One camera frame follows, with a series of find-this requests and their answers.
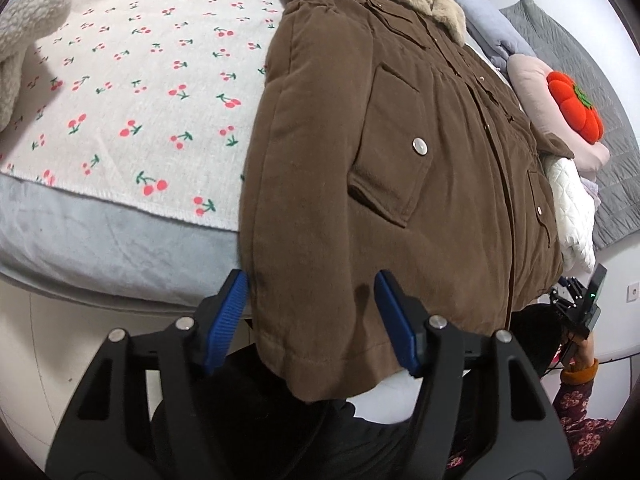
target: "white wall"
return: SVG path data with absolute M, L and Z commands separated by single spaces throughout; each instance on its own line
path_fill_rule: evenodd
M 501 9 L 518 0 L 489 1 Z M 609 1 L 534 1 L 596 60 L 620 97 L 640 141 L 640 55 Z
M 518 0 L 490 0 L 498 8 Z M 640 139 L 640 55 L 608 0 L 535 0 L 589 51 L 620 97 Z M 640 281 L 640 234 L 597 254 L 609 269 L 596 326 L 601 360 L 640 352 L 640 300 L 626 302 L 626 287 Z

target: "black pants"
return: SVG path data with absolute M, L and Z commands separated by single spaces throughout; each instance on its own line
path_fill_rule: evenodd
M 254 345 L 197 383 L 194 400 L 209 443 L 219 443 L 233 480 L 386 480 L 408 429 L 408 422 L 355 418 L 345 400 L 297 400 L 262 364 Z M 163 403 L 152 431 L 156 455 L 171 470 Z

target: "jacket pocket flap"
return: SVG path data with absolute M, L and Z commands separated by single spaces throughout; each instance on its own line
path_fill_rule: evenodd
M 405 227 L 433 160 L 420 92 L 381 64 L 375 73 L 350 193 Z

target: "fluffy white plush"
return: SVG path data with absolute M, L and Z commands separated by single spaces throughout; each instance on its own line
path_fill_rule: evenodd
M 27 48 L 53 34 L 71 11 L 71 0 L 9 0 L 0 13 L 0 130 L 11 119 Z
M 465 13 L 454 0 L 395 0 L 410 6 L 416 12 L 431 16 L 441 22 L 451 35 L 451 39 L 459 46 L 466 40 Z

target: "orange sleeve cuff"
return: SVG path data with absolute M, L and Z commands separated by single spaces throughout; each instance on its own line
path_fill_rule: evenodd
M 568 384 L 569 386 L 578 386 L 578 384 L 584 384 L 588 383 L 589 381 L 593 381 L 593 378 L 596 376 L 596 373 L 598 371 L 598 364 L 599 362 L 596 359 L 592 367 L 585 368 L 584 370 L 580 370 L 578 372 L 573 372 L 565 368 L 560 374 L 560 380 L 564 384 Z

